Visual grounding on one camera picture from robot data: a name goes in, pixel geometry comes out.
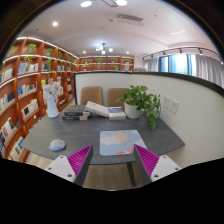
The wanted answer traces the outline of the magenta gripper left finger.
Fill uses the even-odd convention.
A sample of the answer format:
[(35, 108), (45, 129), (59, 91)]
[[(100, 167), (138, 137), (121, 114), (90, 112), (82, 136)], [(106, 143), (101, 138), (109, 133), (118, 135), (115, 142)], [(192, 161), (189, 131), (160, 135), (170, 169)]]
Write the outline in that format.
[(88, 145), (69, 156), (58, 156), (45, 170), (65, 180), (82, 186), (93, 156), (93, 146)]

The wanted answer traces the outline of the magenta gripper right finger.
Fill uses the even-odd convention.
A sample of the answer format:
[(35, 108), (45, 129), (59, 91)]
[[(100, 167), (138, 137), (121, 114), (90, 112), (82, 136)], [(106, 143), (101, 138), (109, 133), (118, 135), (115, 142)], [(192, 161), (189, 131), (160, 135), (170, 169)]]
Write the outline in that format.
[(139, 145), (134, 146), (134, 157), (143, 182), (154, 182), (180, 170), (167, 155), (158, 156)]

